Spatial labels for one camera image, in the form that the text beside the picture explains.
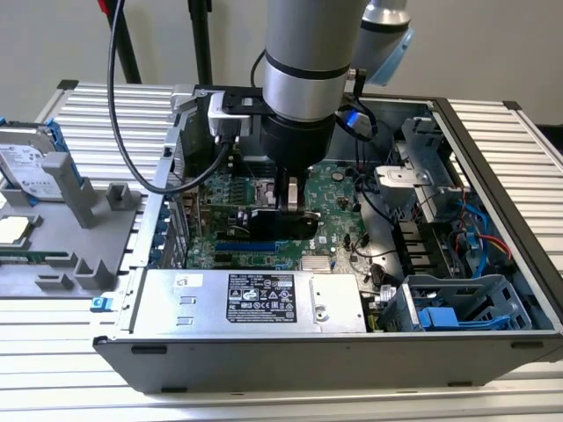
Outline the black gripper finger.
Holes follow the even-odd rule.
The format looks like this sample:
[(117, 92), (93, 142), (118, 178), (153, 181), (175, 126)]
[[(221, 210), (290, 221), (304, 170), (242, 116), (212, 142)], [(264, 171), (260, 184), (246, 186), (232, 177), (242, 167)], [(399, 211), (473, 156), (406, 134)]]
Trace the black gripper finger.
[(274, 194), (276, 209), (285, 214), (301, 215), (305, 207), (305, 186), (309, 170), (290, 171), (276, 165)]

